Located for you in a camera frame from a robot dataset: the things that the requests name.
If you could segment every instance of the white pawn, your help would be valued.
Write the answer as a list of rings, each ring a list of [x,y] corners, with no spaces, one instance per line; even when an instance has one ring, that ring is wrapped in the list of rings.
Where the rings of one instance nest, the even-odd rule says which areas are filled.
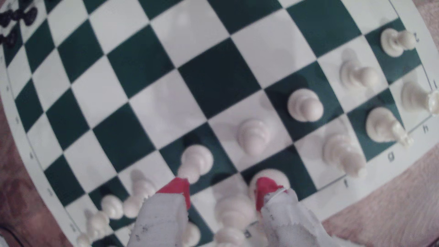
[[[198,181],[201,175],[207,174],[213,165],[213,155],[209,149],[202,145],[192,145],[185,149],[181,155],[181,165],[177,176],[187,178],[189,183]]]
[[[340,79],[347,88],[373,87],[380,81],[377,71],[371,67],[361,67],[358,60],[345,62],[340,69]]]
[[[138,179],[133,182],[133,194],[123,202],[123,212],[128,218],[135,218],[139,214],[145,199],[154,195],[155,186],[147,179]]]
[[[183,247],[193,247],[200,242],[200,229],[192,222],[188,222],[183,234]]]
[[[331,136],[323,146],[323,159],[354,178],[367,175],[366,159],[347,135]]]
[[[110,223],[110,218],[103,211],[98,211],[87,223],[87,235],[92,240],[100,239],[105,236],[105,230]]]
[[[432,115],[439,114],[439,91],[428,93],[416,82],[408,82],[404,85],[402,101],[407,111],[426,110]]]
[[[315,122],[323,116],[323,105],[314,91],[301,88],[288,99],[288,112],[299,122]]]
[[[237,139],[244,152],[257,156],[267,147],[270,131],[263,121],[249,119],[239,126]]]
[[[366,119],[367,135],[375,142],[399,142],[405,147],[413,144],[413,139],[404,130],[393,113],[384,107],[373,109]]]
[[[241,246],[244,229],[255,220],[255,204],[244,195],[229,196],[216,204],[215,216],[223,225],[215,234],[215,241],[224,246]]]
[[[248,185],[248,196],[253,200],[256,201],[255,197],[255,190],[256,190],[256,182],[259,178],[267,177],[272,179],[276,182],[277,185],[283,186],[285,189],[291,188],[290,181],[288,177],[281,172],[280,170],[276,169],[264,169],[256,173]]]
[[[79,235],[76,239],[76,244],[78,247],[90,247],[91,243],[90,238],[85,233],[81,233],[81,235]]]
[[[387,28],[381,34],[381,47],[387,55],[397,58],[404,51],[413,50],[416,45],[416,37],[407,30],[398,32]]]
[[[122,201],[114,195],[106,195],[101,201],[102,211],[110,218],[118,220],[123,216]]]

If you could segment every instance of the white chess piece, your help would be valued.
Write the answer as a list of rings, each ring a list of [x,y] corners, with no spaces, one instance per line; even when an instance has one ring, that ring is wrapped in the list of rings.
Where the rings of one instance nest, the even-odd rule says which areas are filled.
[[[156,192],[155,186],[149,180],[137,179],[133,181],[133,194],[123,202],[123,213],[128,218],[135,218],[139,214],[144,199]]]
[[[366,119],[367,135],[375,142],[397,141],[405,147],[413,144],[413,139],[404,130],[393,113],[384,107],[373,109]]]
[[[314,91],[301,88],[288,99],[288,112],[297,121],[315,122],[323,116],[323,105]]]
[[[213,165],[213,155],[202,145],[192,145],[181,155],[181,165],[177,171],[179,178],[187,178],[189,183],[198,181],[201,175],[207,174]]]
[[[79,235],[76,239],[76,244],[78,247],[90,247],[91,243],[90,238],[85,233],[81,233],[81,235]]]
[[[252,180],[248,185],[248,196],[252,199],[252,201],[256,201],[255,199],[256,182],[261,177],[271,178],[276,182],[277,185],[281,185],[285,189],[291,188],[290,181],[288,180],[288,177],[283,172],[276,169],[265,169],[256,173],[252,177]]]
[[[91,240],[105,236],[105,230],[110,223],[110,218],[103,211],[98,211],[87,223],[87,235]]]
[[[387,28],[381,34],[381,47],[387,55],[397,58],[404,51],[413,50],[416,45],[416,37],[407,30],[398,32]]]
[[[346,61],[340,69],[340,79],[347,88],[373,87],[380,76],[372,67],[362,67],[356,59]]]
[[[331,136],[323,146],[323,159],[351,177],[362,178],[367,175],[366,159],[348,135]]]
[[[102,211],[110,218],[118,220],[123,216],[122,201],[114,195],[106,195],[101,201]]]
[[[426,92],[416,82],[404,84],[401,93],[404,109],[407,111],[426,110],[432,115],[439,114],[439,90]]]
[[[216,204],[215,216],[223,225],[215,234],[215,241],[224,246],[241,246],[244,229],[255,220],[255,204],[245,195],[229,196]]]
[[[200,242],[200,229],[192,222],[188,222],[183,235],[183,247],[193,247]]]
[[[257,156],[267,147],[270,131],[263,121],[249,119],[239,126],[237,140],[244,152]]]

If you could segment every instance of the vinyl chess mat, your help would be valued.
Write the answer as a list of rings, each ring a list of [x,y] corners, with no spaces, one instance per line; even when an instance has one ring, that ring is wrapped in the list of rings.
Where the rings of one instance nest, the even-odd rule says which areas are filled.
[[[190,221],[199,245],[220,226],[216,201],[246,193],[252,176],[276,168],[320,220],[403,172],[439,140],[439,120],[401,105],[405,82],[437,89],[439,56],[410,0],[36,0],[31,26],[12,22],[13,47],[0,49],[0,93],[23,162],[67,238],[86,230],[100,201],[122,201],[138,174],[161,188],[175,177],[183,150],[209,148],[212,170],[191,185]],[[416,33],[416,49],[391,58],[386,28]],[[381,78],[348,91],[341,64],[357,58]],[[315,91],[323,117],[288,114],[296,89]],[[409,149],[376,143],[365,131],[371,109],[392,111],[415,139]],[[257,157],[236,141],[239,123],[263,120],[273,138]],[[325,139],[349,135],[367,160],[356,180],[322,160]],[[133,219],[111,220],[93,243],[124,246]],[[247,246],[258,246],[247,231]]]

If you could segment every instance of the black chess piece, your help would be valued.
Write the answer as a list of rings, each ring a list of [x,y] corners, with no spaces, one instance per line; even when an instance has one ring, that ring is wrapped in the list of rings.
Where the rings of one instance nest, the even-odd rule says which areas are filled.
[[[12,10],[5,11],[0,13],[0,25],[2,27],[7,27],[12,20]]]
[[[14,21],[19,21],[23,19],[26,26],[30,26],[36,19],[36,15],[38,14],[38,9],[36,7],[30,8],[26,13],[22,9],[17,9],[12,13],[12,19]]]
[[[3,34],[0,34],[0,44],[5,43],[8,48],[14,47],[15,43],[17,42],[17,31],[12,30],[8,36],[4,36]]]

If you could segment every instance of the green square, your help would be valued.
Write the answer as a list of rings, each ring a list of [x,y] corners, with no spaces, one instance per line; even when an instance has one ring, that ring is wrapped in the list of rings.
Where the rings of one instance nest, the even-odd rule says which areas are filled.
[[[108,59],[129,98],[174,69],[150,25],[111,51]]]
[[[107,0],[84,0],[84,5],[87,9],[87,13],[91,14],[106,1]]]
[[[139,2],[148,18],[152,20],[170,7],[181,2],[181,0],[139,0]]]
[[[25,48],[30,69],[34,72],[55,48],[47,20],[29,38]]]
[[[46,5],[47,14],[49,14],[61,0],[44,0],[44,5]]]
[[[62,150],[89,130],[71,89],[47,110],[46,115]]]
[[[58,51],[71,83],[104,55],[88,20],[61,43]]]
[[[305,199],[317,192],[313,180],[309,176],[294,145],[247,168],[241,174],[244,180],[250,183],[253,176],[264,169],[277,169],[285,173],[290,181],[291,188],[296,192],[299,200]]]
[[[324,107],[324,113],[318,121],[299,122],[292,118],[288,112],[288,98],[294,91],[300,88],[311,89],[319,96]],[[294,141],[299,140],[343,114],[343,109],[338,102],[337,96],[335,96],[318,62],[314,62],[276,82],[266,88],[265,92]]]
[[[91,246],[92,247],[108,247],[108,246],[123,247],[123,244],[119,241],[116,235],[111,234],[102,239],[94,241]]]
[[[317,57],[361,35],[340,0],[306,0],[287,11]]]
[[[31,2],[31,0],[18,0],[18,8],[25,10]]]
[[[261,89],[230,38],[178,70],[207,118]]]
[[[36,94],[32,79],[27,82],[22,91],[16,97],[15,105],[17,106],[23,127],[25,131],[28,132],[41,114],[43,114],[43,108],[41,107],[40,99],[38,99],[38,95]]]
[[[201,239],[196,246],[200,246],[203,244],[207,244],[213,241],[213,233],[210,228],[207,226],[206,222],[198,213],[197,209],[194,206],[187,211],[189,214],[189,221],[194,223],[201,232]]]
[[[281,9],[277,0],[208,0],[230,34]]]
[[[101,201],[102,198],[104,198],[104,196],[106,195],[114,195],[121,201],[125,201],[130,196],[117,176],[108,180],[103,185],[94,189],[92,192],[88,193],[88,196],[98,210],[102,210]],[[110,227],[114,231],[117,231],[118,229],[127,226],[135,221],[136,219],[130,219],[124,215],[119,220],[110,219]]]
[[[374,142],[366,133],[366,119],[369,112],[380,106],[389,109],[396,119],[403,124],[390,89],[382,91],[375,97],[348,113],[348,118],[352,124],[355,134],[357,135],[358,141],[361,144],[361,148],[363,149],[367,161],[370,161],[395,143]]]
[[[377,58],[387,81],[389,84],[392,84],[414,68],[418,67],[421,64],[421,59],[419,58],[416,49],[404,51],[404,53],[397,58],[387,55],[381,47],[381,33],[387,28],[393,28],[396,31],[403,31],[406,29],[401,19],[398,18],[395,21],[368,33],[366,39],[374,51],[375,57]]]
[[[128,103],[98,124],[93,132],[117,172],[155,150]]]
[[[85,194],[63,155],[55,160],[44,174],[64,207]]]
[[[6,44],[3,44],[3,53],[6,67],[9,66],[12,59],[14,59],[15,55],[17,54],[18,50],[20,50],[23,45],[22,33],[20,31],[20,23],[15,24],[15,26],[11,29],[8,35],[11,35],[12,33],[17,36],[15,45],[13,47],[9,47]]]
[[[175,176],[181,165],[181,154],[187,147],[194,144],[203,145],[212,152],[213,166],[209,173],[201,176],[196,183],[191,185],[191,195],[237,173],[213,130],[208,123],[205,123],[160,150],[163,159]]]

